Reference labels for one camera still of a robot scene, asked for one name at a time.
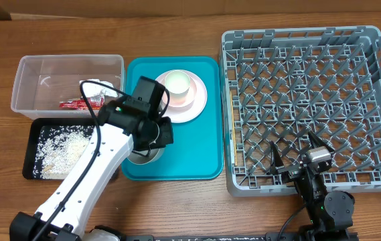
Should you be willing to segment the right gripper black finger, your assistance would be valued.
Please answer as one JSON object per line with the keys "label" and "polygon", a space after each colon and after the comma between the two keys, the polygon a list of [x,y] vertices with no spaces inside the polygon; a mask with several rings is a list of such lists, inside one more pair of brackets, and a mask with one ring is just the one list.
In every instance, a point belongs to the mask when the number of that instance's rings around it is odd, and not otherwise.
{"label": "right gripper black finger", "polygon": [[271,167],[270,174],[278,174],[278,170],[284,167],[284,163],[279,155],[277,146],[273,141],[270,142],[271,149]]}
{"label": "right gripper black finger", "polygon": [[333,147],[329,146],[323,139],[318,137],[314,132],[309,131],[307,135],[311,144],[311,152],[327,151],[328,153],[335,153]]}

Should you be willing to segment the grey bowl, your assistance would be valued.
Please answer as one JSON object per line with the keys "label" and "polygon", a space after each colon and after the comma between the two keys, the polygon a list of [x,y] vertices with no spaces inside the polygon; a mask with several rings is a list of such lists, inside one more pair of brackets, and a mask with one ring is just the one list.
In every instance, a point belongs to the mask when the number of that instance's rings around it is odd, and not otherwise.
{"label": "grey bowl", "polygon": [[164,148],[152,149],[150,154],[148,151],[132,152],[128,156],[128,160],[135,165],[145,165],[158,160],[164,152]]}

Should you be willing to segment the red snack wrapper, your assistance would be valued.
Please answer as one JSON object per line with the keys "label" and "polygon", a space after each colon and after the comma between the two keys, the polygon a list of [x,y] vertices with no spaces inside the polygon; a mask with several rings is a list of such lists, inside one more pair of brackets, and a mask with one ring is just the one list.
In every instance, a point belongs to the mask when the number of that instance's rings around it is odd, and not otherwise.
{"label": "red snack wrapper", "polygon": [[[93,110],[99,110],[104,104],[103,96],[92,96],[88,97],[87,101],[89,102]],[[67,101],[59,103],[60,108],[69,108],[72,110],[88,110],[88,106],[83,98],[73,98]]]}

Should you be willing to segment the white cup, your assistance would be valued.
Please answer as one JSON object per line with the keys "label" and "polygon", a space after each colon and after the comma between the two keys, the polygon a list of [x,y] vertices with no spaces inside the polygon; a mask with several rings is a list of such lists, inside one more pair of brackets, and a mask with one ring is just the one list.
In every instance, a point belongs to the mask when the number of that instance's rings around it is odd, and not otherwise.
{"label": "white cup", "polygon": [[172,70],[164,79],[165,87],[173,96],[185,96],[190,88],[190,77],[181,70]]}

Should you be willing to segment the white napkin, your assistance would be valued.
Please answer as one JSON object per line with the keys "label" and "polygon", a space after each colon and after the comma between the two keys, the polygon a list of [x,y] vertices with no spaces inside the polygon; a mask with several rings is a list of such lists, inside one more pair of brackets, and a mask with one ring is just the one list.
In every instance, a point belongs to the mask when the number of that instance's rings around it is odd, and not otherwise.
{"label": "white napkin", "polygon": [[[108,81],[99,80],[99,79],[88,79],[88,80],[93,81],[93,82],[98,82],[101,84],[105,84],[105,85],[110,86],[110,87],[114,87],[112,85],[112,83],[110,83]],[[100,86],[98,84],[93,84],[93,83],[84,84],[83,90],[84,90],[84,93],[85,93],[87,98],[97,97],[97,96],[103,96],[103,97],[109,96],[109,97],[113,97],[113,98],[118,97],[118,93],[115,90],[111,90],[110,88]]]}

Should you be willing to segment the white rice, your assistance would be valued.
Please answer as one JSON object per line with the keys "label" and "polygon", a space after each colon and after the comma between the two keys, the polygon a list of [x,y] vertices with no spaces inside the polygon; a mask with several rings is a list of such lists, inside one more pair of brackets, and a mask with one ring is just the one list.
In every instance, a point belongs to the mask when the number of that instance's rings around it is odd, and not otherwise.
{"label": "white rice", "polygon": [[37,139],[32,175],[34,179],[65,179],[83,154],[93,126],[48,125]]}

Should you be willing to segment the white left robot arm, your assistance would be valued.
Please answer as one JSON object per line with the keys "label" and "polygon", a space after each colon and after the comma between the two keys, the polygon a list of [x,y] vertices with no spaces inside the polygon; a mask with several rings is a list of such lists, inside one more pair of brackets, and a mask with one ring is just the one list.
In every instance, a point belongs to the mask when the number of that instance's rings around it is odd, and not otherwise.
{"label": "white left robot arm", "polygon": [[89,144],[57,190],[29,215],[19,212],[9,227],[10,240],[83,240],[94,205],[114,172],[130,155],[148,157],[173,143],[171,119],[160,82],[140,77],[132,94],[91,112]]}

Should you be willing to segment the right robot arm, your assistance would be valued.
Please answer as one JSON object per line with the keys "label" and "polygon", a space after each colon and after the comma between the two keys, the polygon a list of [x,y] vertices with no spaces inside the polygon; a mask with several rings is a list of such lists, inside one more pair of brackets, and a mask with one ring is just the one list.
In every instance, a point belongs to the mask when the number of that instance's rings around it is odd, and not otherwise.
{"label": "right robot arm", "polygon": [[[284,183],[293,183],[303,205],[282,225],[277,240],[357,240],[350,234],[353,226],[355,198],[346,191],[328,191],[322,173],[331,168],[335,150],[312,131],[308,132],[311,148],[298,164],[284,166],[278,149],[270,142],[270,173],[280,175]],[[301,210],[307,210],[310,224],[297,232],[285,234],[285,229]]]}

